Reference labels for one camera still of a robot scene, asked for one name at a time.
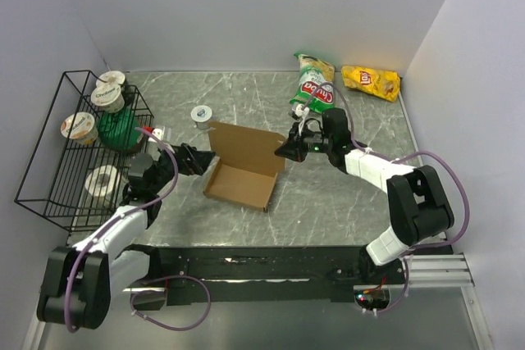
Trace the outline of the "brown cardboard box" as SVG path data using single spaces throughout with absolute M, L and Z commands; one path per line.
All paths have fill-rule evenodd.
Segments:
M 204 187 L 208 198 L 266 212 L 285 159 L 275 155 L 281 134 L 213 121 L 210 148 L 218 157 Z

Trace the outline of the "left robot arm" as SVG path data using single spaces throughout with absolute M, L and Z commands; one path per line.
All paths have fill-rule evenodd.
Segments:
M 140 153 L 130 162 L 123 200 L 112 217 L 89 237 L 49 255 L 36 317 L 75 333 L 94 330 L 105 319 L 112 297 L 139 281 L 167 282 L 157 248 L 133 240 L 156 220 L 162 200 L 179 175 L 203 175 L 215 157 L 187 143 L 162 144 L 158 158 Z

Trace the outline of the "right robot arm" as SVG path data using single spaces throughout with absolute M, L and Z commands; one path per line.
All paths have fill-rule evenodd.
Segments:
M 436 236 L 454 224 L 454 214 L 436 170 L 387 161 L 352 141 L 345 111 L 322 113 L 318 131 L 309 129 L 311 118 L 302 117 L 290 128 L 275 155 L 302 162 L 309 153 L 324 153 L 329 162 L 347 175 L 360 178 L 387 196 L 390 224 L 362 248 L 358 272 L 371 284 L 386 275 L 387 265 L 411 247 Z

